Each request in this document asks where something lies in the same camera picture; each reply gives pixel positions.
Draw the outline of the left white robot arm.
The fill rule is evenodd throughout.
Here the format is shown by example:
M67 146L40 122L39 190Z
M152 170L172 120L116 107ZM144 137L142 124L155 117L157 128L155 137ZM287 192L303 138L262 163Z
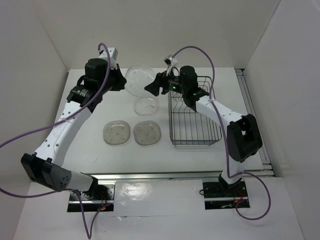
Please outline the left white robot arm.
M98 179L82 172L62 167L67 151L85 121L108 91L121 91L126 79L118 64L108 70L103 58L92 58L85 64L85 73L67 96L60 116L61 124L52 128L44 142L32 153L25 153L21 164L35 183L56 192L78 190L88 200L107 193L108 189Z

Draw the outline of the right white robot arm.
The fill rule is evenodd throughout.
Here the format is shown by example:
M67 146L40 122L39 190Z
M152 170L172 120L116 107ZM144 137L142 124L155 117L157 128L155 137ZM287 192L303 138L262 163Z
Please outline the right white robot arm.
M218 190L223 196L230 196L242 179L245 161L263 146L256 118L252 114L240 114L219 103L199 86L198 76L191 66L181 67L178 76L166 71L157 73L155 80L144 89L156 97L176 92L182 96L187 107L220 126L225 144L226 166L218 177Z

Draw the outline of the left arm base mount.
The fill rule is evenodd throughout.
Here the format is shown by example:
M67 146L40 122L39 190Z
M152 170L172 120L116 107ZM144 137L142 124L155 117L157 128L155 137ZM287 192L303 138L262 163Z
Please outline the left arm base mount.
M114 211L114 198L115 198L116 184L108 182L104 185L104 188L100 190L95 196L88 196L84 192L80 192L78 196L71 192L69 195L67 212L68 213L80 213L81 205L79 199L81 199L83 211L97 212L102 208L101 212L113 212Z

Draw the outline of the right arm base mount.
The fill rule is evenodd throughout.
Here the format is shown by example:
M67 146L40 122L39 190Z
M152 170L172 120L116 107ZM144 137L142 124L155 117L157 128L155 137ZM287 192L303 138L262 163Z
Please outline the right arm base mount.
M245 181L226 189L218 177L202 178L199 194L203 197L205 210L249 209L250 200Z

